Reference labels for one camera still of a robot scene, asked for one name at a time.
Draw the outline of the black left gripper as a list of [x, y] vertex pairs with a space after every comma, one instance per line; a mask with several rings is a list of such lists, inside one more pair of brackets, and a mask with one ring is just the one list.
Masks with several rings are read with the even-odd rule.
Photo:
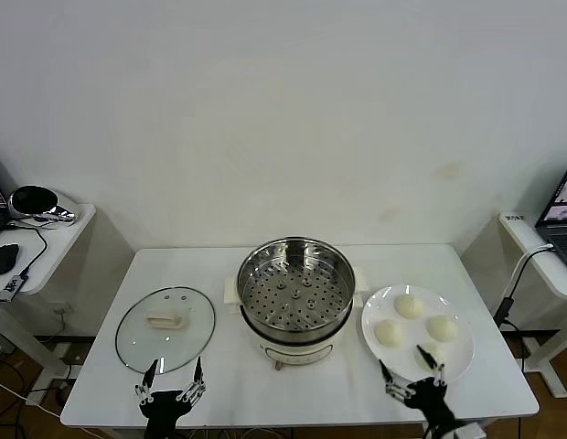
[[155, 359], [145, 372], [142, 382], [134, 386], [139, 399], [139, 409], [147, 419], [144, 431], [145, 439], [174, 438], [177, 421], [191, 412], [206, 390], [203, 380], [201, 357], [197, 358], [193, 381], [184, 390], [156, 391], [151, 393], [158, 359]]

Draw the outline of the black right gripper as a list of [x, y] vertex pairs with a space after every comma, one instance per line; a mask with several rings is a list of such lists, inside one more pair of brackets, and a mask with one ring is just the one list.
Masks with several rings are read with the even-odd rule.
[[421, 411], [432, 433], [450, 433], [457, 428], [457, 419], [444, 400], [447, 391], [444, 379], [445, 365], [422, 346], [417, 345], [416, 348], [420, 358], [433, 373], [433, 378], [418, 380], [403, 387], [394, 380], [389, 369], [380, 359], [385, 391], [406, 407]]

